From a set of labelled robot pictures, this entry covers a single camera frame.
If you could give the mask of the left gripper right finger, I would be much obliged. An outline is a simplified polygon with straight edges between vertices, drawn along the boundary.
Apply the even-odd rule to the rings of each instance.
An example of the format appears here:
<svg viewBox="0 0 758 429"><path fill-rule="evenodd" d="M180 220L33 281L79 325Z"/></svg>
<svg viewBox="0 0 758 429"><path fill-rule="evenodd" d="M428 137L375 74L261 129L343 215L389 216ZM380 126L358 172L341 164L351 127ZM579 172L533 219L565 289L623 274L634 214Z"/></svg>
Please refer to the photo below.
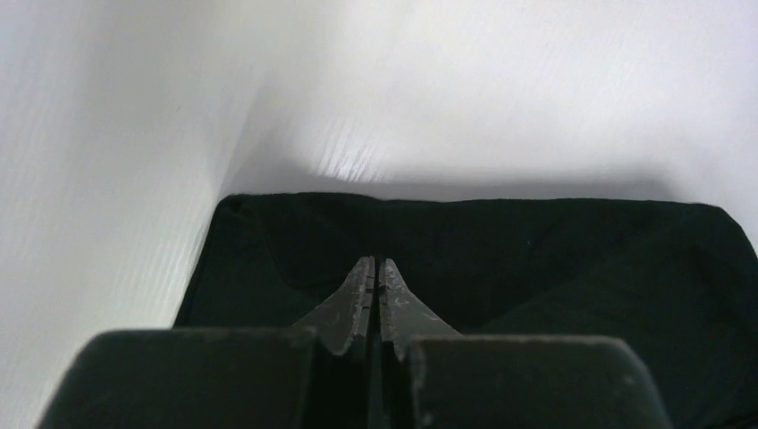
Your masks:
<svg viewBox="0 0 758 429"><path fill-rule="evenodd" d="M464 335L378 270L383 410L390 428L669 428L653 378L622 340Z"/></svg>

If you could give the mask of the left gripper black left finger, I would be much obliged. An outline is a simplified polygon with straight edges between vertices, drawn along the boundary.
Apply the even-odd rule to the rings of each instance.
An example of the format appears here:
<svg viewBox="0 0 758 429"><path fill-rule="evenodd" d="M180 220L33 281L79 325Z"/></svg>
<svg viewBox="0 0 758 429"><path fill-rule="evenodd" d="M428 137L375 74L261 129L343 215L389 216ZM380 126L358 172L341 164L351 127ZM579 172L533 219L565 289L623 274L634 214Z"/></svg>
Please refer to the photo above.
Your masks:
<svg viewBox="0 0 758 429"><path fill-rule="evenodd" d="M110 331L73 359L42 428L364 428L375 261L283 328Z"/></svg>

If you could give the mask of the black t-shirt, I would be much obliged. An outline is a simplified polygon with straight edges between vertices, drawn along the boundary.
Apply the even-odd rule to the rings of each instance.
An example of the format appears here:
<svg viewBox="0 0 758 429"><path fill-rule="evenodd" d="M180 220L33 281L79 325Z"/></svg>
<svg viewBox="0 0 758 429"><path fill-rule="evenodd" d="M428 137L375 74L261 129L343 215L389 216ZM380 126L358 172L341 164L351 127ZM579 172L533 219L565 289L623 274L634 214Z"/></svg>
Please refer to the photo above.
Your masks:
<svg viewBox="0 0 758 429"><path fill-rule="evenodd" d="M370 256L460 332L621 338L677 428L757 425L757 256L716 206L233 195L175 323L288 326Z"/></svg>

